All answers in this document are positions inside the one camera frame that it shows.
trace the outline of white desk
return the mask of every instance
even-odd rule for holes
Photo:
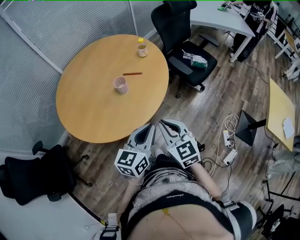
[[[230,62],[234,62],[255,34],[244,19],[233,9],[226,12],[218,10],[221,1],[197,1],[197,7],[191,10],[191,24],[207,26],[226,31],[236,32],[246,36]]]

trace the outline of round wooden table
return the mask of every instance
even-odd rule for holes
[[[67,65],[56,93],[56,108],[66,130],[89,143],[108,143],[130,135],[160,107],[169,80],[162,52],[145,39],[148,56],[137,54],[138,36],[114,35],[83,48]],[[115,91],[123,73],[129,92]]]

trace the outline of table top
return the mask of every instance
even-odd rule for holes
[[[226,12],[218,10],[223,2],[221,1],[197,1],[197,7],[191,10],[191,24],[213,27],[240,33],[247,37],[254,37],[255,34],[248,24],[234,9]]]
[[[295,106],[271,78],[269,82],[270,100],[266,127],[287,149],[292,151],[294,136],[285,138],[283,122],[286,118],[291,118],[295,128]]]
[[[114,35],[83,48],[69,62],[56,93],[59,119],[76,138],[108,143],[130,135],[160,107],[168,87],[168,65],[162,52],[145,39],[148,56],[137,54],[138,36]],[[123,73],[129,92],[115,91]]]

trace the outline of person's arm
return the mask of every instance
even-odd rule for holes
[[[239,5],[239,4],[243,4],[244,2],[243,1],[235,1],[235,2],[232,2],[232,5]]]
[[[214,180],[210,177],[210,175],[200,163],[195,163],[191,165],[189,169],[192,171],[196,181],[201,183],[209,191],[210,195],[212,195],[212,197],[215,200],[221,200],[222,192],[220,188],[217,186],[217,184],[214,182]]]
[[[269,28],[269,26],[271,26],[275,21],[275,17],[276,17],[276,13],[277,13],[276,8],[272,7],[271,11],[272,11],[272,13],[270,15],[268,15],[269,17],[271,16],[271,18],[270,19],[266,19],[266,18],[264,19],[264,21],[267,23],[266,28]]]
[[[119,208],[118,208],[118,212],[117,212],[118,222],[120,221],[121,214],[125,211],[132,196],[138,190],[141,189],[141,185],[143,184],[143,178],[144,178],[144,173],[142,175],[140,175],[139,178],[132,178],[131,180],[129,180],[129,184],[126,188],[125,194],[119,204]]]

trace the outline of baseboard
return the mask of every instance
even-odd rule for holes
[[[148,32],[148,33],[144,36],[144,38],[145,38],[145,39],[149,39],[149,38],[152,37],[154,34],[156,34],[156,32],[157,32],[157,30],[156,30],[156,28],[154,28],[153,30],[151,30],[150,32]]]
[[[6,157],[17,158],[21,160],[30,160],[35,158],[40,158],[44,155],[42,152],[38,152],[36,155],[33,155],[32,152],[28,153],[16,153],[16,152],[6,152],[0,151],[0,165],[4,164]]]
[[[67,144],[69,133],[67,130],[64,131],[64,133],[61,135],[60,140],[58,141],[58,144],[61,146],[65,146]]]

